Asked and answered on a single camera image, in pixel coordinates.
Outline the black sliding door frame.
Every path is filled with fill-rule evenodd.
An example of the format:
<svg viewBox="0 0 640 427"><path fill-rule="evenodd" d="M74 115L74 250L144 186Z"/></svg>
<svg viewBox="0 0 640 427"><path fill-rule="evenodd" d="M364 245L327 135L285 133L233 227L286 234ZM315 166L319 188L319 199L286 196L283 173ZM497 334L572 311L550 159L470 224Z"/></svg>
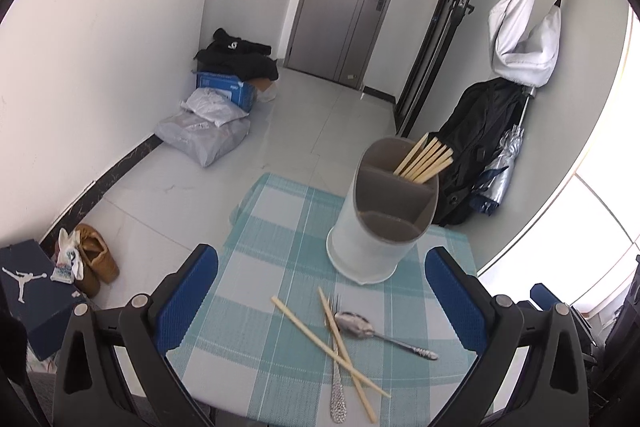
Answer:
<svg viewBox="0 0 640 427"><path fill-rule="evenodd" d="M471 0L437 0L418 55L395 106L396 134L401 138L408 138L458 27L474 10Z"/></svg>

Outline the silver fork patterned handle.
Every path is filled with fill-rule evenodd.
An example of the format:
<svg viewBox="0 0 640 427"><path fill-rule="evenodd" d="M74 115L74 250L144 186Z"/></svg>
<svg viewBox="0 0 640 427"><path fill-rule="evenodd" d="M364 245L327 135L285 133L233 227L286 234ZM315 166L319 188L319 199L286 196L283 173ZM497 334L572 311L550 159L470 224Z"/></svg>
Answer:
<svg viewBox="0 0 640 427"><path fill-rule="evenodd" d="M335 294L332 299L329 300L329 305L333 313L338 311L338 304L340 303L340 299L338 299L338 295ZM335 337L332 334L332 348L333 351L338 355L338 346L335 340ZM342 375L340 366L333 362L332 366L332 383L331 383L331 394L330 394L330 418L334 422L334 424L342 425L346 421L347 417L347 407L346 407L346 399L344 394L344 387L342 383Z"/></svg>

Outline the long wooden chopstick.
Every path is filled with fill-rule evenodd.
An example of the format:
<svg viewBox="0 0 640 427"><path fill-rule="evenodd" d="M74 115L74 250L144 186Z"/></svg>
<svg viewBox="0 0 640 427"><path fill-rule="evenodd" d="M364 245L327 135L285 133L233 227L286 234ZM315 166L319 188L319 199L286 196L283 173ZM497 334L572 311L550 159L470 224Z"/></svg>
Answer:
<svg viewBox="0 0 640 427"><path fill-rule="evenodd" d="M331 347L329 347L326 343L324 343L313 331L308 329L308 327L299 320L298 317L290 310L284 303L277 297L272 296L270 298L271 302L274 306L285 316L287 317L315 346L317 346L320 350L322 350L328 357L330 357L334 362L336 362L339 366L346 369L346 371L354 372L362 381L363 385L368 386L373 389L382 397L390 399L392 396L383 390L380 386L371 381L366 375L359 372L356 367L353 367L352 364L348 364L341 355L337 355Z"/></svg>

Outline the black clothing pile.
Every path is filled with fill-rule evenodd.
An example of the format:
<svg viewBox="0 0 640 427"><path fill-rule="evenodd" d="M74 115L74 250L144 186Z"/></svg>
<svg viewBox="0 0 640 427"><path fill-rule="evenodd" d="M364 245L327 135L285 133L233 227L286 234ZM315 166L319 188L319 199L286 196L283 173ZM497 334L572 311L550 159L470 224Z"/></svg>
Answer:
<svg viewBox="0 0 640 427"><path fill-rule="evenodd" d="M279 79L277 62L271 46L229 35L224 28L213 33L212 42L194 56L199 72L238 77L241 81Z"/></svg>

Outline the navy Jordan shoe box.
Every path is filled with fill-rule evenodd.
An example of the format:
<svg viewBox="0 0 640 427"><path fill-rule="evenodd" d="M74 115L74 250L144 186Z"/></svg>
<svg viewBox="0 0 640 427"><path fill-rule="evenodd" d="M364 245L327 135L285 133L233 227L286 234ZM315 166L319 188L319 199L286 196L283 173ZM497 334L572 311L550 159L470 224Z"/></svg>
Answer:
<svg viewBox="0 0 640 427"><path fill-rule="evenodd" d="M51 280L54 264L33 239L1 248L1 284L11 314L26 329L37 360L61 349L68 320L85 301L73 284Z"/></svg>

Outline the silver folded umbrella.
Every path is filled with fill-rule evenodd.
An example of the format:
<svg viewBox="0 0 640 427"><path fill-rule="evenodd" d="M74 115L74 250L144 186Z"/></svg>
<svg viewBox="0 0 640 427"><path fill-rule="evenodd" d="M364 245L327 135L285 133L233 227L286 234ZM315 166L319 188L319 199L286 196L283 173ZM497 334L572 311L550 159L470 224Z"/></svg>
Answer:
<svg viewBox="0 0 640 427"><path fill-rule="evenodd" d="M524 105L520 119L500 139L497 154L488 164L474 185L470 199L471 208L486 216L492 216L502 205L511 183L514 167L524 142L524 119L529 101L535 98L537 89L523 90Z"/></svg>

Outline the black jacket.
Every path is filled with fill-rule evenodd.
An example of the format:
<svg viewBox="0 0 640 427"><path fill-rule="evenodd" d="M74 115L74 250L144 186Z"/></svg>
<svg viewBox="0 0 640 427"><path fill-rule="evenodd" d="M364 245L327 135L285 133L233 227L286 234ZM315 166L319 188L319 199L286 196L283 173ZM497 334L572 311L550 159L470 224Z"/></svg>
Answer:
<svg viewBox="0 0 640 427"><path fill-rule="evenodd" d="M445 124L436 132L452 150L452 164L438 175L434 225L460 225L472 212L473 185L492 161L500 139L516 123L524 106L523 88L495 78L472 84Z"/></svg>

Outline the grey plastic parcel bag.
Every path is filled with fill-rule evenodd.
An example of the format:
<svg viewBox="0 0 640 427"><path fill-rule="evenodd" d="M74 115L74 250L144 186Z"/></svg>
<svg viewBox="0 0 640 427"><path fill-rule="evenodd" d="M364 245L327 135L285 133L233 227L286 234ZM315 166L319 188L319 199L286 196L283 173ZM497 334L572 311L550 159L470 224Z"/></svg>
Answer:
<svg viewBox="0 0 640 427"><path fill-rule="evenodd" d="M185 153L203 168L237 148L249 133L248 118L217 127L186 110L161 120L154 129L158 139Z"/></svg>

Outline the white grey utensil holder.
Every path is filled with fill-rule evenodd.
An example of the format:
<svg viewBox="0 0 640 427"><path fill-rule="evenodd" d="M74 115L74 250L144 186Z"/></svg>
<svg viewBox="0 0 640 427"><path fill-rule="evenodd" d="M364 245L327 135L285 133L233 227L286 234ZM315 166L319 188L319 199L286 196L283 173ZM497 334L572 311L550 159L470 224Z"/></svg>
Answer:
<svg viewBox="0 0 640 427"><path fill-rule="evenodd" d="M326 236L334 268L359 285L389 279L434 219L438 179L417 184L394 173L412 148L394 136L367 148Z"/></svg>

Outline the white plastic parcel bag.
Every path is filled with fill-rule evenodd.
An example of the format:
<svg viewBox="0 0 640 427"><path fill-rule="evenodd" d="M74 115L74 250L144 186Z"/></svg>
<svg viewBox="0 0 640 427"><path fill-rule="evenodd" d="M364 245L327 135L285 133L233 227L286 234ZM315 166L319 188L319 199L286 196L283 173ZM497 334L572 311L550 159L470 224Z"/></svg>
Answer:
<svg viewBox="0 0 640 427"><path fill-rule="evenodd" d="M218 128L248 116L240 106L212 88L195 89L189 98L180 103L180 107Z"/></svg>

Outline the blue cardboard box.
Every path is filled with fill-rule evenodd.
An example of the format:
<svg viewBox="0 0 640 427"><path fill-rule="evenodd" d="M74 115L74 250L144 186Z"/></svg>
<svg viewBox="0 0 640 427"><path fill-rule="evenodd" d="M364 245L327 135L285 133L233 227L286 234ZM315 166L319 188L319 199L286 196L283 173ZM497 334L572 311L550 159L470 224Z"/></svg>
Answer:
<svg viewBox="0 0 640 427"><path fill-rule="evenodd" d="M233 75L214 74L213 72L197 72L196 87L216 90L232 103L250 113L255 103L255 88L248 82Z"/></svg>

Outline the white sock bundle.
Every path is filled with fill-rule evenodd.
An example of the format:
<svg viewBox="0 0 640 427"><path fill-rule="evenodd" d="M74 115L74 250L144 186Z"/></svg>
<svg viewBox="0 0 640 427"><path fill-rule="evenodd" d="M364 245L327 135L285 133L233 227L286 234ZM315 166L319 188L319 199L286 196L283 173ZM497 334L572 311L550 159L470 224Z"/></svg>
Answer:
<svg viewBox="0 0 640 427"><path fill-rule="evenodd" d="M79 232L68 233L65 229L58 231L58 253L50 280L53 282L73 284L85 278L85 265L80 255Z"/></svg>

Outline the silver spoon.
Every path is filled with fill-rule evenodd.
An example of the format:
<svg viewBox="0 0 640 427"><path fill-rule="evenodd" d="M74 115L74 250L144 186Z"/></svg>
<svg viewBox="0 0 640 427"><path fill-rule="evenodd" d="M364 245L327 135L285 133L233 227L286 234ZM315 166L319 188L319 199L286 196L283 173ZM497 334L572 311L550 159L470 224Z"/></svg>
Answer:
<svg viewBox="0 0 640 427"><path fill-rule="evenodd" d="M336 312L334 314L334 320L341 332L345 332L352 337L360 339L378 338L379 340L391 343L392 345L411 352L425 360L437 361L439 359L439 355L432 350L413 346L410 345L410 343L404 343L403 341L396 340L379 333L369 320L358 313L347 311Z"/></svg>

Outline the brown shoe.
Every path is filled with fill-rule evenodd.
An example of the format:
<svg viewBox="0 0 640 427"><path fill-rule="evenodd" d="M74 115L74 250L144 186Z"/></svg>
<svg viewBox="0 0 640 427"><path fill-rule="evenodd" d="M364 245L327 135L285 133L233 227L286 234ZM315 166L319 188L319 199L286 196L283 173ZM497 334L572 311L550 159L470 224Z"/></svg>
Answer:
<svg viewBox="0 0 640 427"><path fill-rule="evenodd" d="M74 231L78 233L80 257L85 267L85 276L76 286L93 298L98 295L102 283L111 284L119 277L119 267L105 239L95 228L81 223Z"/></svg>

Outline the white hanging bag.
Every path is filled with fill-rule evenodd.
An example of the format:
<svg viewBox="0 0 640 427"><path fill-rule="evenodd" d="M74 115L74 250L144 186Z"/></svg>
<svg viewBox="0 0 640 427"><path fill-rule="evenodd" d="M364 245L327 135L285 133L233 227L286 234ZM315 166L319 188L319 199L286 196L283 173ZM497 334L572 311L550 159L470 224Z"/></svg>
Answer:
<svg viewBox="0 0 640 427"><path fill-rule="evenodd" d="M539 89L551 78L560 54L562 0L533 28L536 0L499 0L489 11L489 62L500 77Z"/></svg>

